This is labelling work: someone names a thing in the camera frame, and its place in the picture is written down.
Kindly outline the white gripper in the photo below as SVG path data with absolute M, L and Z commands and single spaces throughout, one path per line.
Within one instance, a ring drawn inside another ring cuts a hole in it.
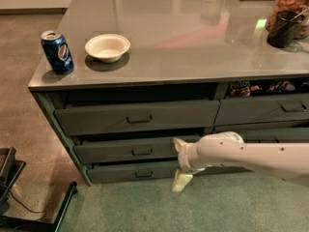
M 173 143 L 178 152 L 178 162 L 182 172 L 177 172 L 172 186 L 173 192 L 181 192 L 185 186 L 192 180 L 193 175 L 204 171 L 205 166 L 194 166 L 193 160 L 197 157 L 196 144 L 187 143 L 179 138 L 174 138 Z

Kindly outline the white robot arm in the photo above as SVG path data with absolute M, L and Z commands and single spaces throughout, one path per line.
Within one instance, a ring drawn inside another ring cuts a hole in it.
M 233 131 L 209 134 L 195 143 L 173 139 L 178 152 L 173 192 L 180 192 L 193 175 L 208 167 L 242 167 L 294 184 L 309 186 L 308 143 L 245 143 Z

